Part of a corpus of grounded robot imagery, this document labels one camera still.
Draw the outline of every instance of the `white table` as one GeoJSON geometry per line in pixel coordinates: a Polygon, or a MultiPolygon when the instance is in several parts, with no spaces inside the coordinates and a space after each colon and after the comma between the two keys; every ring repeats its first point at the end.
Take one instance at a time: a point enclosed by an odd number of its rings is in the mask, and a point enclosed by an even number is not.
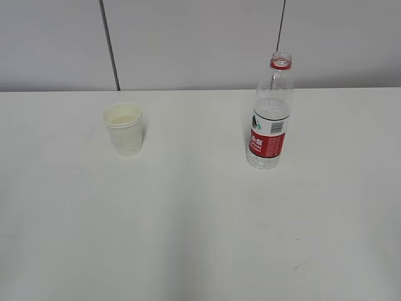
{"type": "Polygon", "coordinates": [[[254,92],[0,94],[0,300],[401,299],[401,89],[297,90],[279,166],[254,92]],[[142,151],[112,149],[114,102],[142,151]]]}

